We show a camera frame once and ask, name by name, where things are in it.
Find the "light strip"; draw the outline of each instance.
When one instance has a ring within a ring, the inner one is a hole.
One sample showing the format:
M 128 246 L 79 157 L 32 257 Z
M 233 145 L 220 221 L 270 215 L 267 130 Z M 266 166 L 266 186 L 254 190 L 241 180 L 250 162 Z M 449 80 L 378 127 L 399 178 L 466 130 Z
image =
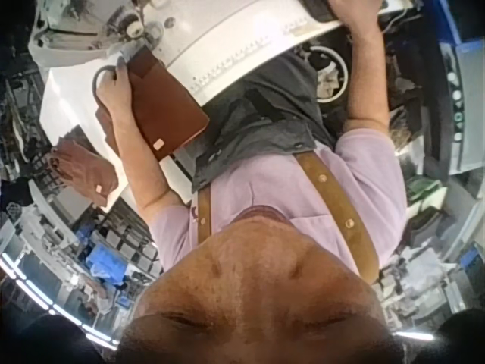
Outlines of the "light strip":
M 46 301 L 48 305 L 51 305 L 51 304 L 54 303 L 39 288 L 37 288 L 37 286 L 34 283 L 32 283 L 31 281 L 27 281 L 26 283 L 27 283 L 27 286 L 29 286 L 30 288 L 32 288 L 32 290 L 35 293 L 37 293 L 40 296 L 40 298 L 42 298 L 44 301 Z
M 22 290 L 27 293 L 29 295 L 29 297 L 36 301 L 36 303 L 41 306 L 44 310 L 48 310 L 49 309 L 49 306 L 47 306 L 40 298 L 38 298 L 38 296 L 36 296 L 36 294 L 34 292 L 32 292 L 26 285 L 24 282 L 22 281 L 15 281 L 15 283 L 17 283 L 17 285 L 22 288 Z
M 422 332 L 407 332 L 407 331 L 397 331 L 394 335 L 407 337 L 408 339 L 421 340 L 421 341 L 433 341 L 434 335 L 425 334 Z
M 81 321 L 75 318 L 74 316 L 70 315 L 69 313 L 65 312 L 61 307 L 58 305 L 54 305 L 54 309 L 59 312 L 61 315 L 63 315 L 66 319 L 72 321 L 74 324 L 77 326 L 81 325 Z
M 91 341 L 94 341 L 95 343 L 101 345 L 102 347 L 107 347 L 108 349 L 116 350 L 116 347 L 114 347 L 113 345 L 108 344 L 106 341 L 101 340 L 101 339 L 97 338 L 94 335 L 86 334 L 86 337 L 88 339 L 90 339 Z
M 7 276 L 10 277 L 11 279 L 17 279 L 17 276 L 15 275 L 14 271 L 10 269 L 2 259 L 0 259 L 0 267 L 7 273 Z
M 10 256 L 8 256 L 7 254 L 3 253 L 2 254 L 3 256 L 3 259 L 5 259 L 5 261 L 8 263 L 9 266 L 12 267 L 12 269 L 14 269 L 14 272 L 17 273 L 17 275 L 22 278 L 22 279 L 27 279 L 27 276 L 15 265 L 15 263 L 12 261 L 12 259 L 10 259 Z
M 83 325 L 83 329 L 86 331 L 89 331 L 91 334 L 94 334 L 100 337 L 103 340 L 111 341 L 111 338 L 108 335 L 105 335 L 102 332 L 99 332 L 98 330 L 95 330 L 94 328 L 89 327 L 88 325 Z

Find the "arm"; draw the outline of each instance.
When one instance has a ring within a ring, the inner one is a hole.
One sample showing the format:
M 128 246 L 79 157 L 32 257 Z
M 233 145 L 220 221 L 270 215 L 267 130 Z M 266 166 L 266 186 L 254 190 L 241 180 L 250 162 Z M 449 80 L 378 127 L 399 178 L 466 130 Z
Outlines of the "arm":
M 133 116 L 132 93 L 127 66 L 119 61 L 116 77 L 106 72 L 98 96 L 113 118 L 114 136 L 139 213 L 147 224 L 167 206 L 179 206 L 181 198 L 168 186 Z
M 349 119 L 344 131 L 360 128 L 389 131 L 386 55 L 377 23 L 382 0 L 330 0 L 353 39 Z

